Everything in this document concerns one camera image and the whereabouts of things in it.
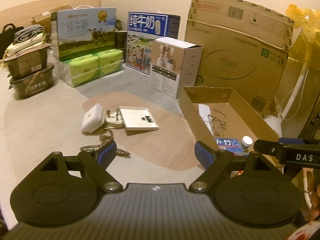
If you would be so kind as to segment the person's right hand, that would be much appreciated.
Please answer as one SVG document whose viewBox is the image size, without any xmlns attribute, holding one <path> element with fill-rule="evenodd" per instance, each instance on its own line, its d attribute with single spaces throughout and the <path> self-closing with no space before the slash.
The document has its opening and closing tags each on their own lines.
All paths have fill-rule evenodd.
<svg viewBox="0 0 320 240">
<path fill-rule="evenodd" d="M 307 191 L 311 193 L 310 219 L 317 220 L 319 218 L 319 184 L 316 183 L 313 169 L 303 168 L 303 178 L 307 181 Z"/>
</svg>

